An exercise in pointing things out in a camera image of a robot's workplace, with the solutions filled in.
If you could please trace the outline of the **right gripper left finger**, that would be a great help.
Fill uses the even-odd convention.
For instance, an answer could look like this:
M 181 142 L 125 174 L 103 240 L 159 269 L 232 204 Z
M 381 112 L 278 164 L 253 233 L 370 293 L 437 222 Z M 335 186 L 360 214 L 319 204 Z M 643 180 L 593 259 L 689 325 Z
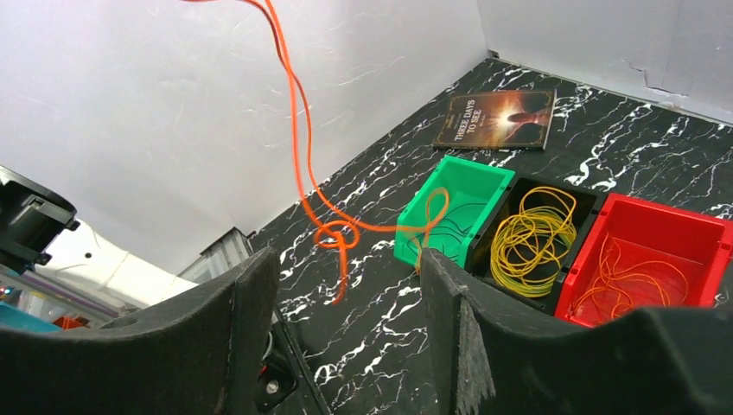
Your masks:
M 278 270 L 264 248 L 98 329 L 2 329 L 2 413 L 253 414 Z

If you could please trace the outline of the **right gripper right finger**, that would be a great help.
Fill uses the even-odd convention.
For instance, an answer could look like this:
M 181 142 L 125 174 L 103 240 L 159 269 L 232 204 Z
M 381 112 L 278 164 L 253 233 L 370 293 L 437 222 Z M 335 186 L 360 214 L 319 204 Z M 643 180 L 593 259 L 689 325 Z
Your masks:
M 421 255 L 442 414 L 729 414 L 732 313 L 641 308 L 588 329 Z

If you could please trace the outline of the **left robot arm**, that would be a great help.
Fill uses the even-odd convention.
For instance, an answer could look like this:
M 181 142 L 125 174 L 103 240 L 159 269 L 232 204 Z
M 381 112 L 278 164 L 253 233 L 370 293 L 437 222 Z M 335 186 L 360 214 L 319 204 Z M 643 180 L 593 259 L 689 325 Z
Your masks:
M 1 279 L 93 322 L 108 322 L 196 286 L 116 246 L 76 207 L 1 169 Z

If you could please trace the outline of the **black plastic bin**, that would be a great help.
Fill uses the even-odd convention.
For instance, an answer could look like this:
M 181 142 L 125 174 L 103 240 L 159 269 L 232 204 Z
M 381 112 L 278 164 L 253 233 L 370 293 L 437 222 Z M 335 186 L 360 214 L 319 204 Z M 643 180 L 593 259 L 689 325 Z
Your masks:
M 607 196 L 518 173 L 471 242 L 465 270 L 548 315 Z

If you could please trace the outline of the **green plastic bin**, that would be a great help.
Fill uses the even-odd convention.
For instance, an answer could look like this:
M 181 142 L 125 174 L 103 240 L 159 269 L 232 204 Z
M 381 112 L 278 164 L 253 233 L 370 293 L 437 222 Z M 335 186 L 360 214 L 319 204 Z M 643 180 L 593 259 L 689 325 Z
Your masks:
M 398 217 L 394 257 L 416 265 L 418 250 L 427 246 L 464 266 L 471 242 L 514 176 L 510 169 L 445 156 Z

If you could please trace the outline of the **red plastic bin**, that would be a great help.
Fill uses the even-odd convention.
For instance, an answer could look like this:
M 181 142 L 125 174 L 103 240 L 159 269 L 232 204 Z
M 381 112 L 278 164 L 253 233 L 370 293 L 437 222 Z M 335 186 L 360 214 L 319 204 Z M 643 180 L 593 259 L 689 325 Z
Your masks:
M 731 221 L 612 193 L 554 316 L 595 327 L 640 307 L 711 307 L 731 259 Z

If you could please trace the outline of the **dark book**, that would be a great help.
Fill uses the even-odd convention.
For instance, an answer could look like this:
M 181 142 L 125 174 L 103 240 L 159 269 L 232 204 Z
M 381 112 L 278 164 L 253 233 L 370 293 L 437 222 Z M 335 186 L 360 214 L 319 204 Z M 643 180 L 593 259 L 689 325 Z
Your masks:
M 544 150 L 556 98 L 554 90 L 453 95 L 432 146 L 458 150 Z

